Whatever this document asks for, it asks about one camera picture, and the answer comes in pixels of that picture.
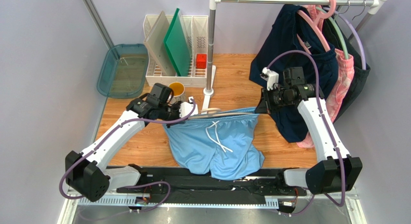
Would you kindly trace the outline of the red cube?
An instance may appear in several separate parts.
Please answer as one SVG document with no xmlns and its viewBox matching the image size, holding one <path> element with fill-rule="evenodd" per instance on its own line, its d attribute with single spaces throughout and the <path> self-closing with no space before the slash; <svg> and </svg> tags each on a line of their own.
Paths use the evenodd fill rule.
<svg viewBox="0 0 411 224">
<path fill-rule="evenodd" d="M 197 54 L 195 59 L 195 66 L 197 69 L 207 68 L 207 54 Z"/>
</svg>

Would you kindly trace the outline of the pink plastic hanger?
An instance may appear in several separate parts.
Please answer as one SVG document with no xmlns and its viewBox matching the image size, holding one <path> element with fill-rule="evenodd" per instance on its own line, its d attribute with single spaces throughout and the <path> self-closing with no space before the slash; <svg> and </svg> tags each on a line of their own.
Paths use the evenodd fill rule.
<svg viewBox="0 0 411 224">
<path fill-rule="evenodd" d="M 327 13 L 320 13 L 317 15 L 316 19 L 313 21 L 309 15 L 307 15 L 305 12 L 298 10 L 297 14 L 304 19 L 304 21 L 311 27 L 311 29 L 314 31 L 318 39 L 320 40 L 324 50 L 330 51 L 330 46 L 326 40 L 326 38 L 323 36 L 322 31 L 318 28 L 318 24 L 320 23 L 321 20 L 323 19 L 328 19 L 330 18 L 335 9 L 336 9 L 336 0 L 328 0 L 329 1 L 329 8 L 330 11 Z"/>
</svg>

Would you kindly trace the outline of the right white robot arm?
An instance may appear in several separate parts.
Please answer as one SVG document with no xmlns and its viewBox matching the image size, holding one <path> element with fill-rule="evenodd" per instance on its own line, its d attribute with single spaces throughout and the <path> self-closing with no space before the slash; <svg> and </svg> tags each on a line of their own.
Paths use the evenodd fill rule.
<svg viewBox="0 0 411 224">
<path fill-rule="evenodd" d="M 315 147 L 317 164 L 311 168 L 285 169 L 284 183 L 308 189 L 314 195 L 351 191 L 363 165 L 340 140 L 318 83 L 308 84 L 301 67 L 284 70 L 283 84 L 278 83 L 278 73 L 268 68 L 262 70 L 261 77 L 267 86 L 261 89 L 255 113 L 274 114 L 285 107 L 296 107 Z"/>
</svg>

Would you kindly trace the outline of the white floral mug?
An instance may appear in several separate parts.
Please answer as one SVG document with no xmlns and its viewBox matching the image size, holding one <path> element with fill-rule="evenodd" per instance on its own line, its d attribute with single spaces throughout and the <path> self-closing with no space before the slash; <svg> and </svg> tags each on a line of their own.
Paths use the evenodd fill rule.
<svg viewBox="0 0 411 224">
<path fill-rule="evenodd" d="M 173 91 L 173 97 L 170 100 L 170 104 L 174 104 L 178 101 L 186 102 L 187 96 L 185 93 L 185 86 L 180 82 L 173 82 L 169 85 Z"/>
</svg>

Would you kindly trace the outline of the black shorts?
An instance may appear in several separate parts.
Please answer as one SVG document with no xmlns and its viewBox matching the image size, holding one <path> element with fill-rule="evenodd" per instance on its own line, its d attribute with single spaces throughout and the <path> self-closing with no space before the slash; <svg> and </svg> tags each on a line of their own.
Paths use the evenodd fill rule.
<svg viewBox="0 0 411 224">
<path fill-rule="evenodd" d="M 342 44 L 338 37 L 337 31 L 335 30 L 334 26 L 332 25 L 331 21 L 328 19 L 324 21 L 323 28 L 322 28 L 323 35 L 327 39 L 327 41 L 334 45 L 335 49 L 342 50 Z M 348 41 L 346 36 L 342 35 L 344 38 L 344 42 L 347 47 L 347 51 L 350 55 L 354 58 L 354 76 L 351 82 L 351 85 L 347 91 L 345 98 L 342 101 L 341 108 L 339 110 L 338 115 L 336 116 L 336 120 L 338 120 L 343 113 L 353 104 L 353 102 L 357 99 L 357 97 L 362 92 L 364 85 L 366 83 L 367 77 L 370 73 L 370 66 L 366 64 L 366 69 L 362 68 L 362 58 L 357 50 L 352 46 L 352 44 Z"/>
</svg>

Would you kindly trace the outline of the pink patterned shorts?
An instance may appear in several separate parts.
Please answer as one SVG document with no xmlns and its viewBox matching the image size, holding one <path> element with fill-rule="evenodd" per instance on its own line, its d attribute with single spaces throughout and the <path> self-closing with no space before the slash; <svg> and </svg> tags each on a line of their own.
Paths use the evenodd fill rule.
<svg viewBox="0 0 411 224">
<path fill-rule="evenodd" d="M 312 20 L 315 20 L 317 15 L 324 12 L 323 10 L 318 10 L 320 5 L 303 5 L 308 12 Z M 351 85 L 353 76 L 354 76 L 354 58 L 350 55 L 348 60 L 344 59 L 344 54 L 341 50 L 335 49 L 336 59 L 338 62 L 338 79 L 334 85 L 331 94 L 326 99 L 326 108 L 330 116 L 331 121 L 334 123 L 336 116 L 341 108 L 343 99 L 345 98 L 347 91 Z M 306 138 L 297 142 L 297 146 L 300 148 L 313 148 L 314 143 L 310 133 L 306 135 Z"/>
</svg>

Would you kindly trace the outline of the light blue shorts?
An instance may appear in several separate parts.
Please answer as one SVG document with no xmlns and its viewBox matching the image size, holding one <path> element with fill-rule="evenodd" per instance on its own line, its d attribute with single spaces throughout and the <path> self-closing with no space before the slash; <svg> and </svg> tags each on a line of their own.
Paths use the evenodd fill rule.
<svg viewBox="0 0 411 224">
<path fill-rule="evenodd" d="M 253 145 L 259 114 L 255 107 L 222 112 L 220 117 L 164 125 L 172 156 L 190 173 L 234 181 L 261 169 L 265 157 Z"/>
</svg>

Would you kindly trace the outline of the navy blue shorts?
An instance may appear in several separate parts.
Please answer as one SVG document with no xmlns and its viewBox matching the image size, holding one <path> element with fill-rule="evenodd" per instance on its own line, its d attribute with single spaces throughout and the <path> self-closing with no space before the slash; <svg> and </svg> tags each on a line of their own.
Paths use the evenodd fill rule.
<svg viewBox="0 0 411 224">
<path fill-rule="evenodd" d="M 318 68 L 319 86 L 327 98 L 338 80 L 339 66 L 335 46 L 329 43 L 330 51 L 325 51 L 313 29 L 298 14 L 299 10 L 309 13 L 305 7 L 299 5 L 286 4 L 282 7 L 262 48 L 251 62 L 249 79 L 266 87 L 266 80 L 260 76 L 262 69 L 284 52 L 303 51 L 300 41 L 304 41 L 310 45 L 311 56 Z M 280 134 L 288 142 L 300 142 L 306 138 L 308 128 L 297 107 L 287 106 L 270 116 Z"/>
</svg>

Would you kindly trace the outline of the grey cutting board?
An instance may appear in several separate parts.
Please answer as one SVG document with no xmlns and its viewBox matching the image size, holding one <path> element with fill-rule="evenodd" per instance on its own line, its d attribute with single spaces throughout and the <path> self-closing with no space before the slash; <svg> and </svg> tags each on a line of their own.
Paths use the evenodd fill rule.
<svg viewBox="0 0 411 224">
<path fill-rule="evenodd" d="M 164 38 L 169 26 L 165 12 L 161 11 L 143 42 L 163 76 L 176 75 L 164 44 Z"/>
</svg>

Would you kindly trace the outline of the beige plastic hanger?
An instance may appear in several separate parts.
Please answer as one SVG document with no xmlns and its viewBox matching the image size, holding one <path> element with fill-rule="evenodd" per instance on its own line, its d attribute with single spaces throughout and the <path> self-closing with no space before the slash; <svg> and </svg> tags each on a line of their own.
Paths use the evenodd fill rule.
<svg viewBox="0 0 411 224">
<path fill-rule="evenodd" d="M 201 110 L 201 114 L 190 116 L 188 119 L 206 119 L 206 118 L 219 118 L 226 116 L 238 116 L 238 115 L 248 115 L 253 114 L 252 112 L 222 112 L 220 108 L 207 108 Z"/>
</svg>

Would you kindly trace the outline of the teal plastic basket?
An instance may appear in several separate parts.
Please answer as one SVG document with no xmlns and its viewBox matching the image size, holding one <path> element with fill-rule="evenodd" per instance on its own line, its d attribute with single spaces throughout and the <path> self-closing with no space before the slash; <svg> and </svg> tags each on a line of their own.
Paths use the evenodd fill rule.
<svg viewBox="0 0 411 224">
<path fill-rule="evenodd" d="M 106 54 L 96 83 L 97 91 L 108 98 L 136 98 L 143 91 L 149 65 L 145 45 L 119 44 Z"/>
</svg>

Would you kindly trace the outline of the silver clothes rack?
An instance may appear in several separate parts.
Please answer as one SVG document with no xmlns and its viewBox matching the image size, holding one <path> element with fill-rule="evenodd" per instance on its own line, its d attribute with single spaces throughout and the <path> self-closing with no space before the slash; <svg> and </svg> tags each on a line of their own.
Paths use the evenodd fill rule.
<svg viewBox="0 0 411 224">
<path fill-rule="evenodd" d="M 339 10 L 341 6 L 354 7 L 369 7 L 367 13 L 362 18 L 360 23 L 357 25 L 355 30 L 357 33 L 363 28 L 363 26 L 370 20 L 370 18 L 377 14 L 381 9 L 383 4 L 388 0 L 336 0 L 336 11 Z M 254 3 L 254 4 L 295 4 L 295 5 L 328 5 L 328 0 L 209 0 L 209 16 L 208 16 L 208 29 L 207 29 L 207 68 L 206 68 L 206 86 L 203 90 L 204 102 L 203 109 L 209 108 L 210 100 L 214 96 L 213 82 L 215 78 L 216 67 L 213 65 L 213 54 L 214 54 L 214 32 L 215 32 L 215 19 L 217 5 L 223 2 L 232 3 Z M 351 42 L 354 39 L 353 34 L 351 34 L 348 40 Z"/>
</svg>

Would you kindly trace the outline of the grey metal wall pole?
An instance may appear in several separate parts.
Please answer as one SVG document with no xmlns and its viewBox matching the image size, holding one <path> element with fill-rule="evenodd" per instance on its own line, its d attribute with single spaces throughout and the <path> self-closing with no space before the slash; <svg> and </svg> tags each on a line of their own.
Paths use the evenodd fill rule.
<svg viewBox="0 0 411 224">
<path fill-rule="evenodd" d="M 100 32 L 100 35 L 103 38 L 103 41 L 105 42 L 106 46 L 111 49 L 114 46 L 114 43 L 109 35 L 109 32 L 107 28 L 104 25 L 104 22 L 99 15 L 99 12 L 93 2 L 93 0 L 83 0 L 87 10 L 89 11 L 90 16 L 92 17 L 98 31 Z"/>
</svg>

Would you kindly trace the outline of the white dish rack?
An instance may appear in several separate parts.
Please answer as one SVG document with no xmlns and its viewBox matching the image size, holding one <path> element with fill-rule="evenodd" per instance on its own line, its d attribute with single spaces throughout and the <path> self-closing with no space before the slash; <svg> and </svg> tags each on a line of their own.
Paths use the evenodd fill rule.
<svg viewBox="0 0 411 224">
<path fill-rule="evenodd" d="M 144 45 L 149 64 L 146 81 L 169 85 L 180 82 L 185 87 L 204 88 L 207 84 L 207 63 L 198 65 L 199 56 L 208 54 L 208 16 L 175 16 L 161 12 L 147 15 L 144 27 Z"/>
</svg>

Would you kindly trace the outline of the lavender plastic hanger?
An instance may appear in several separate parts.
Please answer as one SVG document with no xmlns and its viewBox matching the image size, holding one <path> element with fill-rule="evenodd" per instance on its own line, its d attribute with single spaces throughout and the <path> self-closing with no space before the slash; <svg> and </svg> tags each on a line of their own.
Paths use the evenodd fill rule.
<svg viewBox="0 0 411 224">
<path fill-rule="evenodd" d="M 361 41 L 361 39 L 360 39 L 357 31 L 355 30 L 355 28 L 354 28 L 354 26 L 351 24 L 351 22 L 350 22 L 347 18 L 345 18 L 344 15 L 342 15 L 342 13 L 340 13 L 340 12 L 338 12 L 338 11 L 334 11 L 334 14 L 336 14 L 338 17 L 340 17 L 340 18 L 343 20 L 343 22 L 350 28 L 350 30 L 351 30 L 351 32 L 352 32 L 352 34 L 353 34 L 353 36 L 354 36 L 354 39 L 356 40 L 357 45 L 358 45 L 358 47 L 359 47 L 359 54 L 360 54 L 360 57 L 361 57 L 361 66 L 362 66 L 362 69 L 363 69 L 363 70 L 366 70 L 366 69 L 367 69 L 367 67 L 366 67 L 367 64 L 366 64 L 365 51 L 364 51 L 364 47 L 363 47 L 362 41 Z"/>
</svg>

